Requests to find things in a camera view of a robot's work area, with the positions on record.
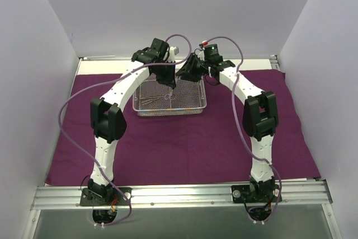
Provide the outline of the metal mesh instrument tray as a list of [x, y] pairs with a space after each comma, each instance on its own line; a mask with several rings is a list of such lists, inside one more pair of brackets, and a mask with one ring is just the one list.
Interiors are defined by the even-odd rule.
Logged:
[[174, 116], [200, 114], [207, 106], [203, 80], [190, 82], [178, 79], [173, 101], [158, 100], [146, 105], [139, 102], [141, 98], [164, 96], [168, 92], [169, 87], [159, 84], [155, 76], [148, 77], [133, 93], [133, 110], [139, 116]]

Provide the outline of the purple cloth wrap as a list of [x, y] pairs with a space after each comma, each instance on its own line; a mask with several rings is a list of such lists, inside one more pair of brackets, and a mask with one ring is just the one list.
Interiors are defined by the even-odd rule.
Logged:
[[[276, 70], [245, 71], [244, 76], [277, 98], [279, 126], [272, 144], [274, 167], [283, 179], [319, 178], [320, 173], [302, 134], [285, 76]], [[67, 106], [46, 183], [78, 186], [91, 174], [95, 138], [90, 102], [108, 89], [113, 74], [78, 75], [75, 98]], [[128, 124], [115, 152], [116, 185], [213, 184], [246, 181], [251, 157], [239, 137], [230, 91], [206, 85], [208, 104], [201, 114], [140, 117], [131, 102], [125, 106]]]

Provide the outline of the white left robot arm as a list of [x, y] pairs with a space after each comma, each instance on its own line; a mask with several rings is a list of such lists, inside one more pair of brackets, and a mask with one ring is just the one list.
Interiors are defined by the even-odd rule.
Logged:
[[135, 69], [147, 63], [174, 63], [178, 52], [178, 47], [170, 47], [167, 60], [158, 58], [159, 52], [152, 49], [136, 52], [121, 80], [111, 86], [100, 98], [92, 99], [91, 127], [95, 135], [95, 159], [100, 165], [94, 166], [88, 189], [93, 193], [93, 199], [100, 205], [112, 201], [114, 188], [110, 183], [114, 179], [113, 164], [117, 141], [124, 135], [127, 127], [123, 115], [126, 103], [151, 74], [156, 76], [158, 83], [170, 88], [176, 87], [174, 65], [156, 65], [138, 71]]

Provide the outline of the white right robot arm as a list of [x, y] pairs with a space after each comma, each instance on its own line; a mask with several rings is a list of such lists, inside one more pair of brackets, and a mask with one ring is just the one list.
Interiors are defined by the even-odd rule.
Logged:
[[233, 62], [223, 60], [220, 55], [192, 53], [177, 72], [182, 80], [193, 82], [204, 75], [232, 91], [234, 119], [243, 145], [252, 157], [248, 194], [254, 201], [262, 201], [269, 191], [279, 188], [276, 185], [279, 174], [272, 164], [272, 143], [279, 124], [276, 96], [255, 86]]

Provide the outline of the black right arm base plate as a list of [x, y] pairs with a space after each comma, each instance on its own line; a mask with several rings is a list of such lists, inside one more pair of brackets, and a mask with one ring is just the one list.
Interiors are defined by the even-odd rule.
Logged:
[[277, 200], [282, 202], [278, 197], [279, 186], [255, 185], [253, 183], [232, 185], [232, 201], [236, 204], [243, 203], [275, 203]]

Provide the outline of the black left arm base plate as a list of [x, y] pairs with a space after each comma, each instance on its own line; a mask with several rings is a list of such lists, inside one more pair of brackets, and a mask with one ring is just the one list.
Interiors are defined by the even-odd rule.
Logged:
[[82, 207], [100, 207], [110, 205], [127, 206], [129, 202], [113, 187], [105, 190], [104, 194], [96, 194], [89, 188], [82, 189], [79, 205]]

